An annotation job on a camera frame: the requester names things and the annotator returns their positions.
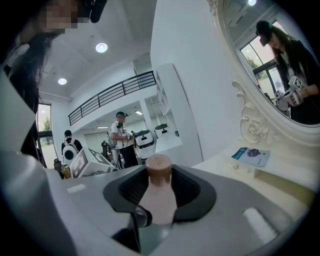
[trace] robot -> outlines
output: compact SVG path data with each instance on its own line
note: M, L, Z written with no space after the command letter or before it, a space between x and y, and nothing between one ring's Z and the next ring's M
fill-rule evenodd
M287 111L290 106L298 106L304 102L300 90L303 87L302 82L296 77L291 77L289 81L290 89L285 93L282 93L280 90L275 92L276 100L278 101L279 109L282 111Z

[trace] window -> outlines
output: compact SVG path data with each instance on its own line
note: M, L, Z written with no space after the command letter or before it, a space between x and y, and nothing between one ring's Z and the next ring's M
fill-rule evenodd
M36 113L36 127L39 133L37 147L41 150L46 167L54 168L54 160L57 158L57 152L54 145L51 130L51 106L47 104L39 104Z
M288 34L278 21L275 21L272 25ZM252 68L263 94L274 102L276 100L275 92L280 90L284 93L285 87L276 68L271 47L268 44L263 47L260 43L260 37L256 36L241 49L241 52Z

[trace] white robot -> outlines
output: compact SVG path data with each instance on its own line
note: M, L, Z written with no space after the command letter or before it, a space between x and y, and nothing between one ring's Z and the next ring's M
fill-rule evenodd
M142 163L156 153L156 143L150 130L142 130L134 134Z
M276 100L278 101L278 107L282 111L287 111L289 105L295 107L304 102L301 96L301 88L303 87L302 82L296 76L291 77L289 81L290 89L285 93L280 90L275 92Z

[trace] balcony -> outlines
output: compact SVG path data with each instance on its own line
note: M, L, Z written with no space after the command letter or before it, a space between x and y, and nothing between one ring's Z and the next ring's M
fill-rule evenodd
M70 126L100 107L138 90L156 85L153 71L130 77L99 92L68 115Z

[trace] white cabinet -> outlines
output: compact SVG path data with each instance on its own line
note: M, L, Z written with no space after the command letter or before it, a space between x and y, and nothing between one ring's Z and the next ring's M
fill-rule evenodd
M165 139L157 140L156 153L168 155L174 164L189 167L199 164L203 157L198 131L175 67L168 63L154 70L157 97L170 133Z

